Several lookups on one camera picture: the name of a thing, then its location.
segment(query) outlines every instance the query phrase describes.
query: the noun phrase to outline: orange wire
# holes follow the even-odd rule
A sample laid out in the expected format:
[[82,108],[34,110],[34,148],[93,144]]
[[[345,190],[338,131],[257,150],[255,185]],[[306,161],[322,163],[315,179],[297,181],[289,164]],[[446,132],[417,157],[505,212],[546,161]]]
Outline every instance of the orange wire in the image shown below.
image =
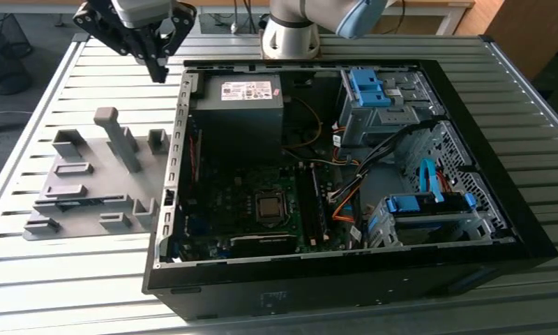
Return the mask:
[[345,222],[349,222],[349,223],[355,223],[353,218],[350,218],[349,216],[335,216],[333,219],[339,220],[339,221],[345,221]]
[[[339,161],[339,159],[337,158],[337,150],[338,150],[338,148],[334,147],[334,149],[333,149],[333,162],[335,162],[335,163],[346,163],[346,161]],[[351,160],[351,163],[354,165],[359,165],[359,162],[355,159]]]
[[345,197],[345,200],[342,201],[342,203],[338,205],[337,209],[333,212],[333,218],[335,216],[338,216],[338,212],[341,211],[341,209],[343,208],[346,202],[350,200],[350,198],[353,197],[353,194],[355,194],[355,192],[359,190],[359,185],[355,186],[355,188],[351,190],[350,194]]
[[313,144],[315,142],[315,140],[318,139],[319,135],[322,134],[322,122],[319,121],[319,117],[318,117],[318,114],[315,113],[315,110],[297,96],[293,96],[291,99],[294,99],[295,101],[299,101],[299,103],[303,105],[303,107],[310,111],[310,113],[313,113],[315,122],[318,124],[318,129],[315,130],[315,136],[310,141],[307,141],[305,143],[299,143],[299,144],[285,145],[283,148],[286,148],[286,149],[295,149],[295,148],[305,147],[309,144]]

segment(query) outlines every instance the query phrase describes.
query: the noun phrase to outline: blue plastic latch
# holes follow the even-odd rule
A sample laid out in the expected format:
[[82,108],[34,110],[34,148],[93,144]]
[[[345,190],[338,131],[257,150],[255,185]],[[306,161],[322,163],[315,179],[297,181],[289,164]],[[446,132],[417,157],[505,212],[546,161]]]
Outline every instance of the blue plastic latch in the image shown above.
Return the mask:
[[397,206],[397,211],[419,211],[418,200],[413,195],[406,195],[402,197],[393,197],[393,201]]
[[389,107],[390,98],[382,92],[382,81],[374,70],[355,69],[350,71],[351,87],[359,97],[361,107]]
[[475,209],[477,207],[477,200],[473,196],[473,193],[465,193],[465,201],[467,201],[467,205],[471,209]]
[[391,199],[387,199],[387,207],[389,207],[389,213],[397,212],[397,206],[394,205],[394,202]]
[[375,226],[377,223],[378,223],[378,216],[374,216],[369,224],[369,232],[371,231],[371,228]]

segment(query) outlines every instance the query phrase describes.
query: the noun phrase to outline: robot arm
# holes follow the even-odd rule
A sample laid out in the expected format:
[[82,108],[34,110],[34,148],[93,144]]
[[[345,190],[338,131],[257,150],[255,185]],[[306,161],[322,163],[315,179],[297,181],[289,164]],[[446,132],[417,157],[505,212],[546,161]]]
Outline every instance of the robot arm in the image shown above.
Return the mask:
[[[170,17],[174,31],[158,28]],[[165,82],[167,57],[179,47],[195,21],[195,8],[170,0],[87,0],[74,23],[119,55],[131,54],[149,69],[153,82]]]
[[343,38],[370,32],[394,0],[270,0],[262,51],[271,59],[311,59],[319,52],[319,25]]
[[[270,22],[262,51],[271,59],[311,59],[319,52],[317,25],[345,38],[363,36],[394,0],[270,0]],[[162,20],[174,31],[161,36]],[[87,0],[74,23],[119,55],[131,54],[149,69],[153,82],[165,82],[167,57],[183,42],[195,21],[195,8],[177,0]]]

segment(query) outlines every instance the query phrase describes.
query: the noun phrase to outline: sticker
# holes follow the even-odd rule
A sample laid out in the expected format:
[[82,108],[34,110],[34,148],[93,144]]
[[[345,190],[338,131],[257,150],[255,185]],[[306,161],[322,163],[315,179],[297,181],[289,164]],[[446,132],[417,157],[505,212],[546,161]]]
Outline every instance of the sticker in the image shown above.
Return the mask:
[[341,136],[339,135],[333,135],[333,145],[337,148],[341,148]]
[[261,294],[261,307],[282,309],[287,303],[287,291],[267,292]]
[[359,242],[359,240],[362,239],[362,233],[359,232],[359,230],[355,228],[354,225],[351,225],[350,234],[353,238]]
[[221,85],[221,100],[270,100],[270,82],[225,82]]
[[385,89],[387,96],[402,96],[401,91],[398,89]]

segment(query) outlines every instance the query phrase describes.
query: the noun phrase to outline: power supply label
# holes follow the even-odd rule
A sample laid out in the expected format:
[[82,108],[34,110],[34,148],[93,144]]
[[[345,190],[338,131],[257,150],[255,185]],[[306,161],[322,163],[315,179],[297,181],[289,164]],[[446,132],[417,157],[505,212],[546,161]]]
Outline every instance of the power supply label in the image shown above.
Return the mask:
[[270,100],[273,88],[270,82],[225,82],[221,85],[221,100]]

